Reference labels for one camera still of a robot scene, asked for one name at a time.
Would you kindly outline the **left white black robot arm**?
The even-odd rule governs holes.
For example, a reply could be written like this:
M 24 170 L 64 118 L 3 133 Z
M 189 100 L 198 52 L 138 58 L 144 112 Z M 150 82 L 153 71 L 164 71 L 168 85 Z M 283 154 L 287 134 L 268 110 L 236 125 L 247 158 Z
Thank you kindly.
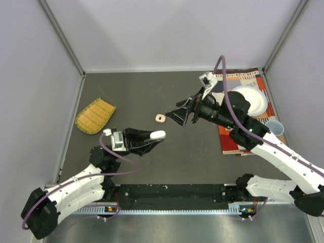
M 163 142 L 166 132 L 136 130 L 122 131 L 104 129 L 99 138 L 99 146 L 90 151 L 90 164 L 80 173 L 48 189 L 35 189 L 29 196 L 21 213 L 22 229 L 30 230 L 36 239 L 43 239 L 70 214 L 98 200 L 111 200 L 115 189 L 111 177 L 121 175 L 119 167 L 126 161 L 140 164 L 127 158 L 129 154 L 143 156 Z

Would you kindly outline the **pink earbud charging case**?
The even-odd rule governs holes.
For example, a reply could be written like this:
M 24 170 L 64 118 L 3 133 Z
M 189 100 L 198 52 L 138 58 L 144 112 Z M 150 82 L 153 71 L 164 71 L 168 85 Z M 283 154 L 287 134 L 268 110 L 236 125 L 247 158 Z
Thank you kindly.
M 163 114 L 157 114 L 155 117 L 155 121 L 158 123 L 164 123 L 166 121 L 166 116 Z

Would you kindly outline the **white earbud charging case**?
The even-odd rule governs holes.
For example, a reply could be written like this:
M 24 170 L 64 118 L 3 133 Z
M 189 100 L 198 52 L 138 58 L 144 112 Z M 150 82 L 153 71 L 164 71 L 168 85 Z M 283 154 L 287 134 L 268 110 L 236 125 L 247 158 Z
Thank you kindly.
M 163 130 L 160 131 L 154 131 L 150 133 L 150 139 L 151 140 L 158 140 L 158 139 L 164 139 L 166 137 L 166 132 Z

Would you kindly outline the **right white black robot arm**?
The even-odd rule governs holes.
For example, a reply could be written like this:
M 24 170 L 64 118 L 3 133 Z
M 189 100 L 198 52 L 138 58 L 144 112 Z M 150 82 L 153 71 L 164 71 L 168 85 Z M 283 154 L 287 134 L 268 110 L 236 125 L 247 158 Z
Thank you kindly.
M 236 181 L 240 199 L 254 196 L 284 200 L 308 215 L 323 216 L 323 170 L 293 152 L 267 126 L 249 116 L 250 103 L 242 94 L 230 91 L 219 104 L 211 95 L 203 97 L 199 91 L 176 106 L 166 113 L 168 118 L 185 126 L 193 113 L 193 123 L 202 118 L 228 128 L 233 142 L 262 157 L 289 178 L 276 180 L 245 174 Z

